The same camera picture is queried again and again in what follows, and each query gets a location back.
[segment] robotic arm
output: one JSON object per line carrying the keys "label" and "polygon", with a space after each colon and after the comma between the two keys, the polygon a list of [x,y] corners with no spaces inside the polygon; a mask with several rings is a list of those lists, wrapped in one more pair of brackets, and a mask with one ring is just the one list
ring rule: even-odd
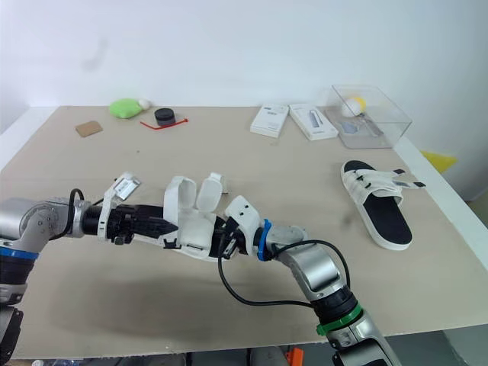
{"label": "robotic arm", "polygon": [[[194,258],[218,262],[227,290],[249,305],[293,303],[313,308],[317,332],[336,349],[335,366],[400,366],[400,362],[368,313],[355,299],[321,240],[307,240],[297,226],[273,226],[242,196],[225,210],[227,219],[212,211],[225,186],[212,173],[196,197],[196,185],[175,177],[165,192],[164,209],[122,204],[140,181],[124,173],[105,192],[103,206],[85,201],[80,190],[69,199],[31,201],[11,198],[0,203],[0,365],[11,357],[20,333],[22,312],[14,307],[27,289],[27,276],[43,247],[61,236],[97,236],[116,245],[133,239],[173,249]],[[197,210],[193,208],[196,198]],[[261,261],[278,260],[291,270],[310,303],[255,302],[242,299],[226,282],[222,261],[236,253]]]}

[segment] white package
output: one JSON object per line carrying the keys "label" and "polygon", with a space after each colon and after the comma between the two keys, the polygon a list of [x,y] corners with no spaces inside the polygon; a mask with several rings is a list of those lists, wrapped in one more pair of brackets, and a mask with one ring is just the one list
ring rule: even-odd
{"label": "white package", "polygon": [[284,120],[288,115],[288,106],[280,104],[265,104],[251,124],[251,132],[278,138]]}
{"label": "white package", "polygon": [[311,104],[290,104],[290,116],[308,140],[330,139],[339,133],[327,117]]}

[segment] transparent container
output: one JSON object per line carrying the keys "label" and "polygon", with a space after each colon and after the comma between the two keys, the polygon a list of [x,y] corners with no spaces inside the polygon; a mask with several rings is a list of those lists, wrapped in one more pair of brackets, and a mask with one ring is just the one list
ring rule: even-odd
{"label": "transparent container", "polygon": [[325,113],[351,149],[391,148],[412,123],[380,89],[333,85]]}

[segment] slipper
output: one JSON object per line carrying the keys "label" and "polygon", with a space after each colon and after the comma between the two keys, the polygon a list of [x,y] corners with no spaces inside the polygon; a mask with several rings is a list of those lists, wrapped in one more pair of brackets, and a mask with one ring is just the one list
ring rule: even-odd
{"label": "slipper", "polygon": [[412,232],[400,212],[402,188],[423,188],[420,181],[405,182],[394,178],[402,169],[379,172],[365,162],[351,160],[341,168],[342,183],[356,204],[366,229],[381,247],[405,250],[412,242]]}

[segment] red string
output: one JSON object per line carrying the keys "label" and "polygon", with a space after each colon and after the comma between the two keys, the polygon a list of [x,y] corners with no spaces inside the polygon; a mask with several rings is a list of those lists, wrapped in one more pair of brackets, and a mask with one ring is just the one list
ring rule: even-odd
{"label": "red string", "polygon": [[188,122],[187,118],[185,118],[184,120],[180,120],[179,122],[176,122],[175,124],[167,124],[166,126],[153,127],[150,124],[145,124],[144,122],[139,121],[140,124],[150,128],[151,130],[162,130],[163,128],[173,127],[173,126],[176,126],[177,124],[183,124],[185,122]]}

